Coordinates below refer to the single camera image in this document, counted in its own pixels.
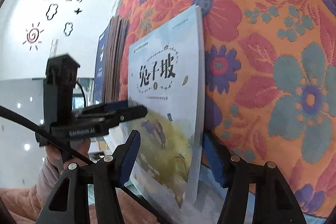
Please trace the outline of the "pink sleeve forearm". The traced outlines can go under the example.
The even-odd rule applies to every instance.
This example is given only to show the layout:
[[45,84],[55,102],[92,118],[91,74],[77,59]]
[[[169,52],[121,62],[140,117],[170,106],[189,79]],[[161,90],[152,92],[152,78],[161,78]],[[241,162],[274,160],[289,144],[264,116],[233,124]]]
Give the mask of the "pink sleeve forearm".
[[[48,156],[42,163],[38,182],[29,189],[2,188],[1,199],[16,223],[35,223],[60,174]],[[125,223],[158,223],[157,217],[123,191],[117,192]]]

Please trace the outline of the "left hand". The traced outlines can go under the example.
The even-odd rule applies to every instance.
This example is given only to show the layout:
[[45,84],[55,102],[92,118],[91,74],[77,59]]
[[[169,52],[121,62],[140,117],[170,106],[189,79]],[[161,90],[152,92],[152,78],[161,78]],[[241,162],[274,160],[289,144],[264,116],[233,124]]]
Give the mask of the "left hand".
[[62,174],[62,172],[68,168],[72,163],[76,163],[78,166],[84,166],[91,163],[91,160],[88,155],[88,151],[91,145],[90,139],[83,139],[75,141],[74,150],[77,153],[82,155],[82,158],[85,157],[87,160],[83,161],[82,159],[75,157],[71,153],[59,149],[53,144],[45,146],[46,157],[49,162],[56,168],[56,170]]

